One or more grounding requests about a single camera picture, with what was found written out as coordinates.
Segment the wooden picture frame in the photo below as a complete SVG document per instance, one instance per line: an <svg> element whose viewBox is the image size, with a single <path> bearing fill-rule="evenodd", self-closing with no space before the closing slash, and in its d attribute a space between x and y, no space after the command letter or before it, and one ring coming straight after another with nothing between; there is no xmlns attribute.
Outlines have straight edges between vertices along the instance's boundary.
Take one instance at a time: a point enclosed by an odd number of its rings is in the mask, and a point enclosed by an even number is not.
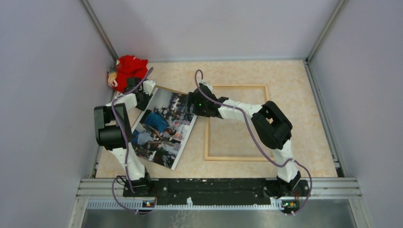
<svg viewBox="0 0 403 228"><path fill-rule="evenodd" d="M264 84L213 85L218 97L228 96L236 101L258 104L269 100ZM245 122L234 119L206 118L204 159L219 162L266 162L252 141Z"/></svg>

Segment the printed photo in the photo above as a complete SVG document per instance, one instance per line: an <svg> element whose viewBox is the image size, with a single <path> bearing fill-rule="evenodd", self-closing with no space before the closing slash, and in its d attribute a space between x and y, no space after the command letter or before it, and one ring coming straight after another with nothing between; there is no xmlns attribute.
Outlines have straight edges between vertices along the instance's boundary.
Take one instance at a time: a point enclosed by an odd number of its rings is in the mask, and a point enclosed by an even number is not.
<svg viewBox="0 0 403 228"><path fill-rule="evenodd" d="M144 160L175 170L197 117L186 111L187 95L157 87L132 127L131 144Z"/></svg>

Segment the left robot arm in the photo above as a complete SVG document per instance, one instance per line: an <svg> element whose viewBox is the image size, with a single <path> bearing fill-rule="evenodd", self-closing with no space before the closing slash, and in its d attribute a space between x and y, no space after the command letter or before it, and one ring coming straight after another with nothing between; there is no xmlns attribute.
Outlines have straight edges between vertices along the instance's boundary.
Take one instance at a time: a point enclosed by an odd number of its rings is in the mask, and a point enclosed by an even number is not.
<svg viewBox="0 0 403 228"><path fill-rule="evenodd" d="M127 111L133 108L144 111L154 88L152 80L130 78L123 93L94 108L96 142L110 151L126 172L124 196L147 196L152 192L150 175L131 143L133 135Z"/></svg>

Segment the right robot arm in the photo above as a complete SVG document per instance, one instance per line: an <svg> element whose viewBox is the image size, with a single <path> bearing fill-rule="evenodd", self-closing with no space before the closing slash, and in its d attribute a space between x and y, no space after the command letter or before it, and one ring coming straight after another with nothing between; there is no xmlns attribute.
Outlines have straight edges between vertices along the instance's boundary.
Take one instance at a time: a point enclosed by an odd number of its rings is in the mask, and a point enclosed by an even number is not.
<svg viewBox="0 0 403 228"><path fill-rule="evenodd" d="M305 186L300 185L298 168L303 168L303 165L294 159L292 153L293 126L274 102L246 104L227 97L217 98L210 84L198 83L197 88L188 93L186 111L197 116L243 121L258 150L277 167L275 184L266 187L265 192L279 199L305 190L306 196L310 197L312 180Z"/></svg>

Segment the red crumpled cloth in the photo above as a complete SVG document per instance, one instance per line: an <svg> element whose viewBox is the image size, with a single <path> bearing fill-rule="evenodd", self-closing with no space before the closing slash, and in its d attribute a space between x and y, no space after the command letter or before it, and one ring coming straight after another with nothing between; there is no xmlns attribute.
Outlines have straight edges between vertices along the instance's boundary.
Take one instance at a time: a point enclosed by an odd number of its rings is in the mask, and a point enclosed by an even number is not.
<svg viewBox="0 0 403 228"><path fill-rule="evenodd" d="M143 79L148 71L148 59L125 55L116 60L107 70L107 83L114 90L123 93L128 78Z"/></svg>

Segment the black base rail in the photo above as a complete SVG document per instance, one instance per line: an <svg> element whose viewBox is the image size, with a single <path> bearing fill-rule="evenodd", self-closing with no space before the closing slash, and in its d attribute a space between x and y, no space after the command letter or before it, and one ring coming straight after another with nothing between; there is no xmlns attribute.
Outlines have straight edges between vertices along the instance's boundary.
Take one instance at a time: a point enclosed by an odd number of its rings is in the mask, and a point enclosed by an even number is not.
<svg viewBox="0 0 403 228"><path fill-rule="evenodd" d="M300 180L294 189L277 179L265 178L207 178L152 179L147 184L125 184L124 197L151 197L157 205L184 205L188 199L196 206L268 205L280 197L305 197L308 181Z"/></svg>

